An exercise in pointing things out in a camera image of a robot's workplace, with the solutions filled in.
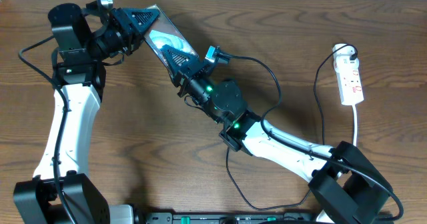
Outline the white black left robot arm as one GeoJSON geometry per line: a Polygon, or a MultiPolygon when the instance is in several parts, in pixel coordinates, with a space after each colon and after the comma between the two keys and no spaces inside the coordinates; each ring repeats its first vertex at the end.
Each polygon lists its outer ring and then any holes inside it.
{"type": "Polygon", "coordinates": [[[13,200],[25,223],[143,223],[131,205],[109,205],[89,179],[89,146],[111,58],[131,55],[158,20],[157,7],[98,2],[58,5],[48,14],[55,110],[44,154],[13,200]]]}

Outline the white power strip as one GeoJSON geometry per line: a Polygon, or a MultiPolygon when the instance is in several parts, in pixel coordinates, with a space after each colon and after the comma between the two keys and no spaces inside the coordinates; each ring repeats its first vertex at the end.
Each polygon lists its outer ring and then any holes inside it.
{"type": "Polygon", "coordinates": [[[342,105],[357,105],[364,100],[358,68],[358,59],[350,60],[348,56],[338,56],[334,59],[334,70],[342,105]]]}

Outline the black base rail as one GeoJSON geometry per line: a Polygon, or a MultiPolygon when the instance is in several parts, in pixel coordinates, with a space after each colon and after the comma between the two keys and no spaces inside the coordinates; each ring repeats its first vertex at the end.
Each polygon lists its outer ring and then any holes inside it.
{"type": "Polygon", "coordinates": [[[287,213],[149,213],[145,216],[147,224],[255,224],[255,223],[333,223],[329,217],[318,217],[307,212],[287,213]]]}

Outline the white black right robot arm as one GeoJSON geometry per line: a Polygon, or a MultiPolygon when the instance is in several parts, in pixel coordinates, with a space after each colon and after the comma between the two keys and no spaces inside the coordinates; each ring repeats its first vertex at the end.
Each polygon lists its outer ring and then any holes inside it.
{"type": "Polygon", "coordinates": [[[380,215],[387,200],[396,196],[356,145],[343,141],[331,147],[281,131],[248,107],[234,80],[213,83],[211,72],[232,55],[210,47],[207,59],[200,61],[192,48],[170,44],[159,45],[157,54],[179,96],[191,98],[194,108],[223,125],[220,137],[229,150],[267,159],[307,181],[323,209],[318,222],[381,223],[401,218],[380,215]]]}

